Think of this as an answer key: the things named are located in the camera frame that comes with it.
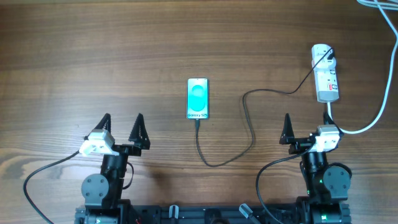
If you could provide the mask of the white power strip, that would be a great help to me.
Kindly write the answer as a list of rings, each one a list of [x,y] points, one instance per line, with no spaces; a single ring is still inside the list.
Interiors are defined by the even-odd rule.
[[[312,67],[317,101],[331,103],[339,99],[335,51],[327,44],[312,47]]]

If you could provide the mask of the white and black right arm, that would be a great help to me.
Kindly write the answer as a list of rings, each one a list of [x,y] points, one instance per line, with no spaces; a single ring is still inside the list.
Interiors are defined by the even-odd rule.
[[[295,223],[351,223],[348,190],[351,186],[351,169],[339,162],[329,163],[326,154],[338,148],[344,136],[342,130],[323,115],[324,124],[306,138],[296,138],[290,115],[284,118],[280,144],[289,145],[289,154],[300,156],[307,196],[296,199]]]

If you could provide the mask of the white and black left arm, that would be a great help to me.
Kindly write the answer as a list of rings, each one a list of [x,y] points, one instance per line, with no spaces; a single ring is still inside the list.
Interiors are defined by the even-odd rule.
[[[106,113],[96,127],[85,136],[79,153],[88,156],[102,154],[100,173],[89,175],[81,185],[84,207],[76,210],[75,223],[140,223],[141,216],[129,199],[122,199],[129,156],[141,156],[150,149],[144,117],[138,114],[130,132],[130,144],[116,144],[111,135],[111,115]]]

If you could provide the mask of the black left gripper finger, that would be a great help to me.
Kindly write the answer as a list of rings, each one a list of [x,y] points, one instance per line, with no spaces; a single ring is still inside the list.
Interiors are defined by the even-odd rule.
[[[101,121],[95,126],[95,129],[105,129],[111,132],[111,115],[106,113]]]
[[[150,149],[150,139],[146,131],[144,116],[139,113],[129,135],[129,142],[133,142],[140,149]]]

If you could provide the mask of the Galaxy S25 smartphone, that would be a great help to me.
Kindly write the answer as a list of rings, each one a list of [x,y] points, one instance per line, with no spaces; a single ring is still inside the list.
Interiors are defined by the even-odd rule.
[[[208,119],[209,89],[207,78],[189,78],[187,81],[187,119]]]

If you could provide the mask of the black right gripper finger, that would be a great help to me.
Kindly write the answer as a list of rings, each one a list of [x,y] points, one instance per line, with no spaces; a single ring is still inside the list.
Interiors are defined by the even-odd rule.
[[[293,144],[294,142],[295,136],[292,128],[292,122],[290,119],[290,115],[286,113],[284,118],[284,127],[280,135],[279,144]]]
[[[324,112],[324,114],[323,114],[323,123],[325,125],[335,125],[333,119],[330,117],[328,112]]]

